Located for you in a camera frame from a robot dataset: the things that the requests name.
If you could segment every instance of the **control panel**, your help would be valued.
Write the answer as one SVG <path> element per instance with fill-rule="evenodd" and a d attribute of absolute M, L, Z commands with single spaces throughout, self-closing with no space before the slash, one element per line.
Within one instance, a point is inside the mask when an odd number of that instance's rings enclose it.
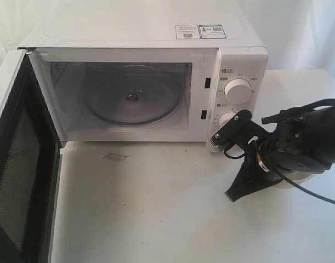
<path fill-rule="evenodd" d="M 265 48 L 218 50 L 211 83 L 209 138 L 237 112 L 253 112 L 267 60 Z"/>

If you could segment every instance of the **table surface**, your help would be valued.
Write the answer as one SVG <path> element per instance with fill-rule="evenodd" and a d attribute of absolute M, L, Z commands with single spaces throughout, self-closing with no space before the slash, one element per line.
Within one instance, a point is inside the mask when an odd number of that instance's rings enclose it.
<path fill-rule="evenodd" d="M 253 119 L 330 97 L 324 70 L 267 71 Z M 70 142 L 62 154 L 53 263 L 335 262 L 334 205 L 274 187 L 231 203 L 242 161 L 204 144 Z M 335 199 L 335 165 L 302 185 Z"/>

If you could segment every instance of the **white microwave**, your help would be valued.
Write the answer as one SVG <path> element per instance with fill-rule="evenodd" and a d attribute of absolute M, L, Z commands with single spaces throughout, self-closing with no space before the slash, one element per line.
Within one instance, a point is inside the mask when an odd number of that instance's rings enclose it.
<path fill-rule="evenodd" d="M 267 59 L 232 0 L 60 3 L 0 68 L 0 262 L 48 261 L 61 141 L 209 142 Z"/>

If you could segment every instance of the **white knob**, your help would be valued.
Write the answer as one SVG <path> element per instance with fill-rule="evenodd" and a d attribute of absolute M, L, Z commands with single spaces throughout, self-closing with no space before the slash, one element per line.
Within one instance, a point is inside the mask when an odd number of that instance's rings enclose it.
<path fill-rule="evenodd" d="M 223 125 L 225 125 L 230 119 L 232 119 L 235 114 L 237 114 L 236 112 L 227 112 L 225 114 L 223 114 L 220 119 L 218 120 L 218 123 L 220 124 L 220 127 L 222 127 Z"/>
<path fill-rule="evenodd" d="M 231 104 L 243 104 L 251 98 L 251 88 L 245 79 L 233 79 L 224 88 L 224 95 Z"/>

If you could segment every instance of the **open microwave door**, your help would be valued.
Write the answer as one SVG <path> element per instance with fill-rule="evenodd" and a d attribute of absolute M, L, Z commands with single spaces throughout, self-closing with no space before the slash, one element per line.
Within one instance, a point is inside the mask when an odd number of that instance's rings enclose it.
<path fill-rule="evenodd" d="M 24 50 L 0 68 L 0 263 L 48 262 L 60 141 Z"/>

